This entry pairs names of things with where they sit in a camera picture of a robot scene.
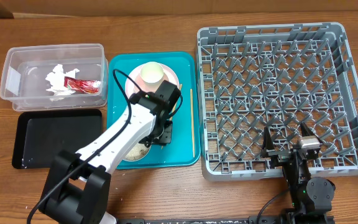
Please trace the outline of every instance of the transparent plastic container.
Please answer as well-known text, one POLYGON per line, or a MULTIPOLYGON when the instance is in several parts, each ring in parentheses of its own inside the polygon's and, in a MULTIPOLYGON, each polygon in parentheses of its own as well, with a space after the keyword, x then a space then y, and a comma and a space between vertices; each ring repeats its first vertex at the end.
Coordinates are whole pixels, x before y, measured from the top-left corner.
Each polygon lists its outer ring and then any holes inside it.
POLYGON ((108 63, 101 44, 44 45, 11 48, 2 71, 0 97, 16 111, 104 106, 107 102, 108 63), (75 78, 100 81, 97 93, 54 96, 45 78, 58 65, 64 72, 78 69, 75 78))

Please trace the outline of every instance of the pink plate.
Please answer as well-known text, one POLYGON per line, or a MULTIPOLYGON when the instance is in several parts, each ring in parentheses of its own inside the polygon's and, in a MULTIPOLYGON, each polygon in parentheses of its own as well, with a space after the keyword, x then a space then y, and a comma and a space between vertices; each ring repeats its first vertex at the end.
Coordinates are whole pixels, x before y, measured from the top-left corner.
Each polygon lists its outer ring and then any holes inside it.
MULTIPOLYGON (((172 84, 175 84, 178 88, 180 86, 179 84, 179 79, 177 77, 177 75, 175 74, 175 72, 168 66, 161 64, 162 69, 164 71, 164 76, 163 79, 169 81, 172 84)), ((135 69, 133 69, 133 71, 131 71, 131 73, 129 74, 129 77, 131 77, 136 84, 139 85, 139 87, 141 87, 141 89, 145 92, 155 92, 156 90, 153 90, 151 88, 148 88, 146 83, 143 81, 142 77, 140 77, 140 71, 142 70, 143 65, 139 65, 138 67, 136 67, 135 69)), ((133 93, 137 93, 139 90, 135 87, 135 85, 130 81, 130 80, 126 80, 125 82, 125 94, 130 97, 133 93)))

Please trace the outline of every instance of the blue tray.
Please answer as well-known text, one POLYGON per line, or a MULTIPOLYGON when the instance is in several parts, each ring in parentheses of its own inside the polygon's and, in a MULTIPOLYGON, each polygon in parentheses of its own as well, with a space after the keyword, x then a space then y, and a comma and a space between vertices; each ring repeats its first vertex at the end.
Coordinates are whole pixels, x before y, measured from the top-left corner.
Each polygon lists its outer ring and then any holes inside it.
MULTIPOLYGON (((152 146, 149 153, 142 159, 134 162, 122 161, 118 169, 136 169, 151 167, 189 166, 200 158, 200 122, 198 116, 198 99, 195 65, 193 57, 186 52, 164 52, 147 54, 124 54, 114 57, 109 66, 109 92, 107 104, 107 127, 110 127, 125 110, 126 102, 119 91, 117 83, 112 77, 112 70, 120 69, 126 74, 137 66, 146 62, 158 62, 170 67, 183 85, 181 94, 183 104, 173 117, 173 132, 171 144, 164 146, 152 146), (193 116, 195 130, 195 157, 193 157, 193 145, 191 141, 191 110, 190 88, 193 89, 193 116)), ((117 74, 122 86, 126 78, 117 74)))

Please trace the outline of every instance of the wood grain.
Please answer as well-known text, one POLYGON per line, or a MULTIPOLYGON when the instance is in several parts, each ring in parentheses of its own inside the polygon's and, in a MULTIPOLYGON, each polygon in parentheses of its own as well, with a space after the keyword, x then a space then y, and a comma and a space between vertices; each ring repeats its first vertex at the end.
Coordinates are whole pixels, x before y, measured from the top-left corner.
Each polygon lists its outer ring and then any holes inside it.
MULTIPOLYGON (((100 43, 108 60, 118 54, 174 50, 194 56, 196 33, 202 27, 326 21, 346 28, 358 74, 358 12, 302 12, 0 20, 0 81, 11 47, 100 43)), ((101 110, 106 119, 106 109, 101 110)), ((48 172, 11 166, 18 117, 11 103, 0 99, 0 223, 25 223, 48 172)), ((331 214, 337 223, 358 223, 358 176, 331 180, 337 186, 331 214)), ((112 177, 108 212, 147 219, 248 217, 283 189, 283 179, 209 182, 202 176, 200 161, 190 167, 119 170, 112 177)), ((278 214, 289 206, 287 196, 265 212, 278 214)), ((54 222, 37 213, 34 223, 54 222)))

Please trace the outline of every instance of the gray plastic crate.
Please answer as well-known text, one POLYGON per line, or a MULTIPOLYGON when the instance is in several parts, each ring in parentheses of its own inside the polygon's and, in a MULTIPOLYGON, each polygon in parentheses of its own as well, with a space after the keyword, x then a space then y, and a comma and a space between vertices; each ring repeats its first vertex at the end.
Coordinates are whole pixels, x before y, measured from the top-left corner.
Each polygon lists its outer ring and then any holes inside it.
POLYGON ((358 79, 341 24, 207 27, 197 41, 206 179, 282 176, 260 158, 264 127, 282 150, 301 122, 324 142, 312 175, 358 174, 358 79))

